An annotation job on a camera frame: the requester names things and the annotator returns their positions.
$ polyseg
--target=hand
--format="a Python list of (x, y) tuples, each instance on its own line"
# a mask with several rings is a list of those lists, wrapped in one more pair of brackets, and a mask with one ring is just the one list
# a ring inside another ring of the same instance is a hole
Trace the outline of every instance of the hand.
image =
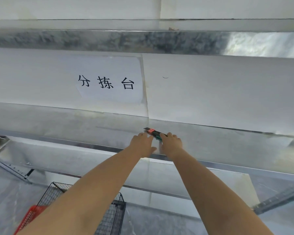
[(132, 138), (129, 148), (138, 152), (141, 158), (147, 158), (157, 149), (156, 147), (151, 146), (153, 139), (154, 137), (148, 137), (146, 132), (139, 133)]
[(179, 151), (183, 150), (183, 144), (180, 138), (178, 138), (175, 134), (168, 133), (165, 136), (163, 133), (160, 134), (162, 138), (162, 150), (167, 155), (167, 157), (172, 158)]

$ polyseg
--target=red basket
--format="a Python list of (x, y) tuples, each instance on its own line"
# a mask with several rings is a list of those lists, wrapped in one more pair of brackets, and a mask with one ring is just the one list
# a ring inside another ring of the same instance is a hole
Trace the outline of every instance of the red basket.
[(26, 225), (28, 225), (31, 221), (33, 221), (39, 214), (41, 214), (47, 206), (37, 206), (33, 205), (29, 208), (27, 213), (25, 214), (23, 220), (20, 225), (17, 227), (14, 235), (16, 235), (19, 231), (21, 231)]

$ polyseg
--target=left hand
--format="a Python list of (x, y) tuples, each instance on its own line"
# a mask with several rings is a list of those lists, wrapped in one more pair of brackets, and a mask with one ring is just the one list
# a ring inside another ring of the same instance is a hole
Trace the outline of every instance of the left hand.
[(139, 133), (132, 138), (129, 148), (137, 152), (141, 158), (147, 158), (157, 149), (151, 146), (153, 139), (154, 137), (148, 137), (146, 132)]

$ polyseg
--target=paper sign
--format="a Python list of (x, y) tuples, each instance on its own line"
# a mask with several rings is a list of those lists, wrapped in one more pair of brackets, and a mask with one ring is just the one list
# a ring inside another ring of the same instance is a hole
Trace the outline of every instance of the paper sign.
[(138, 58), (72, 55), (65, 61), (82, 97), (125, 103), (142, 101)]

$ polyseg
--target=metal sheet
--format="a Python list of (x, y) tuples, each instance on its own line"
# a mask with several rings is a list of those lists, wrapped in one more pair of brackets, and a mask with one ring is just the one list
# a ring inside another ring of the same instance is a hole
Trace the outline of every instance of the metal sheet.
[[(178, 134), (185, 149), (205, 166), (294, 180), (294, 137), (111, 113), (0, 103), (0, 133), (8, 136), (117, 152), (128, 146), (132, 136), (145, 127)], [(153, 145), (159, 148), (157, 140)], [(153, 158), (167, 160), (159, 150)], [(56, 165), (59, 171), (65, 167), (63, 163)]]
[[(194, 26), (200, 22), (182, 21), (144, 21), (140, 23), (146, 28), (138, 28), (139, 21), (124, 20), (116, 21), (117, 24), (108, 20), (96, 20), (93, 25), (87, 24), (90, 29), (78, 29), (77, 24), (71, 26), (77, 29), (67, 29), (67, 26), (49, 24), (61, 29), (30, 29), (15, 27), (7, 28), (11, 24), (3, 24), (0, 27), (0, 47), (7, 48), (35, 48), (53, 50), (82, 50), (82, 51), (108, 51), (126, 53), (155, 53), (155, 54), (182, 54), (182, 55), (224, 55), (224, 56), (254, 56), (254, 57), (277, 57), (294, 58), (294, 29), (289, 30), (286, 24), (275, 25), (274, 31), (256, 30), (255, 24), (244, 31), (237, 29), (232, 24), (228, 25), (227, 31), (220, 31), (222, 21), (213, 23), (214, 31), (197, 30)], [(110, 29), (103, 29), (104, 22)], [(182, 31), (163, 30), (175, 26)]]

